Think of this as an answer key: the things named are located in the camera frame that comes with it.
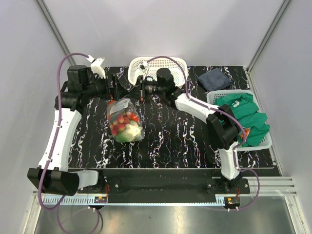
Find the clear zip top bag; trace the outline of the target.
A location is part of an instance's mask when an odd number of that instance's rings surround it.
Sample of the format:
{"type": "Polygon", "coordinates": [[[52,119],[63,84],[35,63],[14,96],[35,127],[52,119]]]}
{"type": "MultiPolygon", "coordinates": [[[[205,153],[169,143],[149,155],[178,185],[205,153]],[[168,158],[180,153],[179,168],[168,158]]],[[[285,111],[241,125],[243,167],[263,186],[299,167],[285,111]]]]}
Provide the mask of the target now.
{"type": "Polygon", "coordinates": [[[111,133],[119,143],[144,139],[144,130],[134,104],[129,98],[112,100],[107,107],[111,133]]]}

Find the red fake strawberries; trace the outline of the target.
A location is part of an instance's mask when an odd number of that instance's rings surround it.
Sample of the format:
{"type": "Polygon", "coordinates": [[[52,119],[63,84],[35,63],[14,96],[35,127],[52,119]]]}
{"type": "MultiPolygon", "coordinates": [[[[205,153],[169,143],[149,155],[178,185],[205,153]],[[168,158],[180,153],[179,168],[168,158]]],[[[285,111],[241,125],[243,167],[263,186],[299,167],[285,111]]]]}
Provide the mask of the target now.
{"type": "Polygon", "coordinates": [[[107,120],[110,123],[110,129],[113,135],[121,133],[125,129],[125,125],[131,122],[139,122],[137,115],[133,113],[125,113],[117,116],[108,115],[107,120]]]}

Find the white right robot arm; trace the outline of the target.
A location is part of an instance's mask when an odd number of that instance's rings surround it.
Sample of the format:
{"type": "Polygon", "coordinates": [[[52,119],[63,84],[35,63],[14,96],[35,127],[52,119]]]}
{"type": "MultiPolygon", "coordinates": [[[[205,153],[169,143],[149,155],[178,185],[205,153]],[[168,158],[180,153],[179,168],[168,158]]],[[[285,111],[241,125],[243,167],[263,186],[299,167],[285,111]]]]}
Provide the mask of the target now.
{"type": "Polygon", "coordinates": [[[180,87],[187,83],[184,70],[158,68],[156,77],[151,79],[147,78],[148,72],[146,65],[140,65],[128,71],[128,81],[139,89],[141,97],[159,95],[168,106],[206,123],[209,142],[219,151],[221,159],[221,187],[226,193],[233,193],[242,179],[237,159],[238,135],[242,126],[230,107],[207,104],[182,90],[180,87]]]}

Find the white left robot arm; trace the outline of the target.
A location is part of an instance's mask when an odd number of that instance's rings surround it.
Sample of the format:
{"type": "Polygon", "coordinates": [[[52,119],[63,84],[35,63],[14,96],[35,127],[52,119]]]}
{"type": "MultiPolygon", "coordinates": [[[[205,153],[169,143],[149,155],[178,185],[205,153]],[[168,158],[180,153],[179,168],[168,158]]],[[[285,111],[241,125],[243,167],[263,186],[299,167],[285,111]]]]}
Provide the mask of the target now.
{"type": "Polygon", "coordinates": [[[27,173],[39,192],[73,196],[86,187],[94,193],[104,190],[105,181],[98,171],[68,171],[71,144],[91,99],[119,100],[126,93],[116,74],[101,74],[85,65],[68,68],[67,81],[55,99],[55,119],[47,148],[38,166],[27,173]]]}

